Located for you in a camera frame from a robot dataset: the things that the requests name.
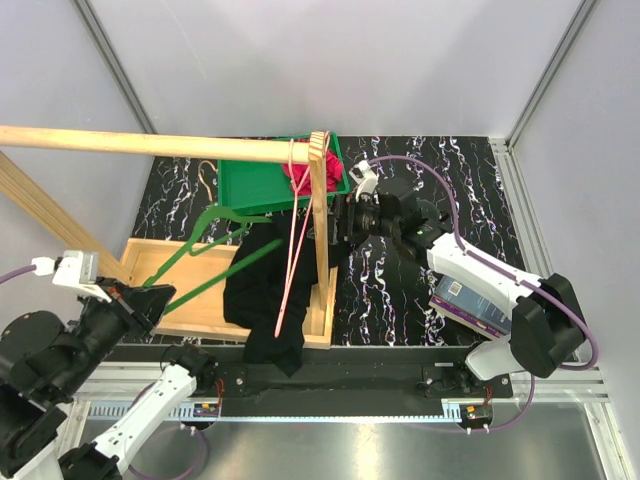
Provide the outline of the black t-shirt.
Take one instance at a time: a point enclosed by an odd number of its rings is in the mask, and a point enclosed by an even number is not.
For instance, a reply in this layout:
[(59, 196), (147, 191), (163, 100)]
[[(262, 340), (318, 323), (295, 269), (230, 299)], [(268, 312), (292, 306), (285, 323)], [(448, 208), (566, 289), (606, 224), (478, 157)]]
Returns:
[(281, 246), (225, 281), (224, 319), (249, 331), (243, 359), (247, 363), (271, 363), (287, 376), (302, 364), (303, 323), (310, 306), (311, 290), (317, 284), (313, 222), (308, 222), (281, 335), (274, 338), (284, 290), (292, 213), (275, 212), (267, 224), (251, 226), (233, 260), (251, 249), (279, 238)]

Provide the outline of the green plastic hanger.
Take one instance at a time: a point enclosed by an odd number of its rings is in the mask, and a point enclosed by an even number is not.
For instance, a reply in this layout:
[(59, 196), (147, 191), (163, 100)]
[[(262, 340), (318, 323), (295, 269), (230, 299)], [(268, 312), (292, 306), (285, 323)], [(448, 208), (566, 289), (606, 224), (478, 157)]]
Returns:
[[(251, 249), (249, 254), (239, 261), (233, 260), (237, 248), (231, 244), (231, 241), (244, 236), (252, 225), (267, 224), (270, 220), (260, 216), (242, 216), (230, 207), (217, 203), (214, 198), (217, 192), (216, 184), (207, 182), (203, 173), (205, 166), (209, 166), (212, 171), (216, 171), (217, 167), (209, 160), (198, 162), (198, 184), (207, 193), (206, 209), (195, 221), (188, 240), (182, 243), (164, 241), (160, 244), (167, 258), (144, 282), (146, 287), (158, 286), (164, 277), (172, 276), (171, 285), (179, 296), (167, 304), (164, 315), (173, 314), (175, 310), (270, 254), (282, 244), (281, 239), (275, 238), (260, 247)], [(210, 226), (220, 223), (229, 227), (235, 226), (236, 229), (229, 230), (224, 236), (211, 242), (199, 241)]]

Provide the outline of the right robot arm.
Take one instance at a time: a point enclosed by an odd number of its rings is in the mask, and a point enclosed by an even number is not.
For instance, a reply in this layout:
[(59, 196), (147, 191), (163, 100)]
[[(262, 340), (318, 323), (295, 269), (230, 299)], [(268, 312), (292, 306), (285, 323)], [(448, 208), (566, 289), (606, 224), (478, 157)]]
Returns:
[(331, 243), (385, 237), (398, 253), (470, 288), (510, 320), (509, 334), (471, 349), (454, 371), (463, 395), (476, 396), (491, 379), (512, 372), (547, 378), (590, 338), (565, 277), (540, 278), (473, 247), (457, 236), (448, 214), (428, 201), (339, 195), (329, 207), (328, 223)]

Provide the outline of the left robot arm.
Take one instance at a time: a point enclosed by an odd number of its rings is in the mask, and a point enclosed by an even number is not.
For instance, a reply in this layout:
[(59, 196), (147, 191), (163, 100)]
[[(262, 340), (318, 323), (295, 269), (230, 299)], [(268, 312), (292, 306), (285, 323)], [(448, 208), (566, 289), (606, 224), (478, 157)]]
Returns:
[(1, 476), (4, 479), (119, 479), (168, 414), (189, 396), (208, 394), (216, 360), (193, 346), (178, 347), (160, 377), (109, 430), (56, 454), (58, 429), (73, 400), (120, 340), (147, 337), (176, 290), (129, 287), (100, 278), (95, 295), (80, 297), (78, 323), (36, 311), (15, 319), (1, 338)]

